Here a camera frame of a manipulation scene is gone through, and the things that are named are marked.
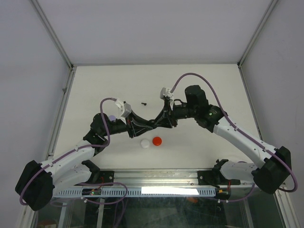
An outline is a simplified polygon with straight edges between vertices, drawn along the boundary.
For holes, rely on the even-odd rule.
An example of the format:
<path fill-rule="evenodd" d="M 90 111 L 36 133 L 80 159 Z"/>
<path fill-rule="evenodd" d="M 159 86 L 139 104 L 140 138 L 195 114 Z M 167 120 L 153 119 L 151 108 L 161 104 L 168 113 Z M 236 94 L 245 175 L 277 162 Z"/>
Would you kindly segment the white earbud charging case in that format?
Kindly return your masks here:
<path fill-rule="evenodd" d="M 147 139 L 142 139 L 140 145 L 143 149 L 148 149 L 150 147 L 150 141 Z"/>

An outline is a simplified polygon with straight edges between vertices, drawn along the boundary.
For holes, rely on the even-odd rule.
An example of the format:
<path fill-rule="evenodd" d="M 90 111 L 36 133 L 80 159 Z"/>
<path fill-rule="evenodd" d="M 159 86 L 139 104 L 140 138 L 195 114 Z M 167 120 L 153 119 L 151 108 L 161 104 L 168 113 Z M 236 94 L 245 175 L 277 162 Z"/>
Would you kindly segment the purple earbud charging case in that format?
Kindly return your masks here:
<path fill-rule="evenodd" d="M 114 115 L 108 116 L 110 122 L 116 121 L 116 117 Z"/>

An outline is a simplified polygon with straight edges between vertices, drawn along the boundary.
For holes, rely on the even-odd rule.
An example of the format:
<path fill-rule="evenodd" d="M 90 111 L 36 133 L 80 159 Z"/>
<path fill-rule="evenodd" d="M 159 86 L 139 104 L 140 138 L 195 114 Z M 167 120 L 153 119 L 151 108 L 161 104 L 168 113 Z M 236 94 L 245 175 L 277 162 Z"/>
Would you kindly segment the red earbud charging case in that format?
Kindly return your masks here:
<path fill-rule="evenodd" d="M 152 143 L 155 145 L 155 146 L 160 146 L 162 144 L 162 139 L 161 137 L 159 136 L 156 136 L 153 138 L 152 140 Z"/>

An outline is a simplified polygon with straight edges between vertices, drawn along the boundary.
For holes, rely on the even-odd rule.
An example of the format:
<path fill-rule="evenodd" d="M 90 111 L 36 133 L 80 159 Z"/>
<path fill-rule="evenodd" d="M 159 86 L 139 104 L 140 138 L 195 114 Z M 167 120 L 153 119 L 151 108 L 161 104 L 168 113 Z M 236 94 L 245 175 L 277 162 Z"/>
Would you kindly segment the black earbud charging case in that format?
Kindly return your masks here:
<path fill-rule="evenodd" d="M 149 121 L 149 124 L 150 124 L 151 128 L 153 128 L 153 129 L 156 128 L 156 127 L 155 127 L 155 120 L 150 120 L 150 121 Z"/>

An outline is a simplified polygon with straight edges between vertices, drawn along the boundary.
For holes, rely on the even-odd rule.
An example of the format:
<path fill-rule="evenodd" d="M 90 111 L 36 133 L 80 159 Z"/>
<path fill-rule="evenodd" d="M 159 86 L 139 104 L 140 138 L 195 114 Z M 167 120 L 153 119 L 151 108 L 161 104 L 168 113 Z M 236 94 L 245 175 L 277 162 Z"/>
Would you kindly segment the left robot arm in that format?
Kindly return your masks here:
<path fill-rule="evenodd" d="M 78 184 L 98 184 L 100 169 L 91 158 L 110 144 L 110 136 L 127 132 L 130 138 L 157 127 L 155 119 L 145 120 L 134 112 L 123 119 L 109 120 L 103 112 L 96 114 L 89 132 L 71 150 L 49 160 L 26 164 L 16 184 L 21 205 L 33 211 L 44 208 L 53 196 Z"/>

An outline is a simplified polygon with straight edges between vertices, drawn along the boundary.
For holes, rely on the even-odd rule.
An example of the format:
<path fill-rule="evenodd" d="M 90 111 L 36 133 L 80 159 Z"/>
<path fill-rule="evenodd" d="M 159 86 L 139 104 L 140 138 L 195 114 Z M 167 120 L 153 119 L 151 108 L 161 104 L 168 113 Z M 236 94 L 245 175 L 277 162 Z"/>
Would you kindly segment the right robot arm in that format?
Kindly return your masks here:
<path fill-rule="evenodd" d="M 227 113 L 208 103 L 200 86 L 188 86 L 185 96 L 187 102 L 174 105 L 171 89 L 164 87 L 160 92 L 160 98 L 164 100 L 161 116 L 168 119 L 171 126 L 176 126 L 179 119 L 194 118 L 200 127 L 227 140 L 251 160 L 250 163 L 217 161 L 212 169 L 213 180 L 218 184 L 227 180 L 253 182 L 262 191 L 275 193 L 290 175 L 290 151 L 284 146 L 276 148 L 260 141 L 239 128 Z"/>

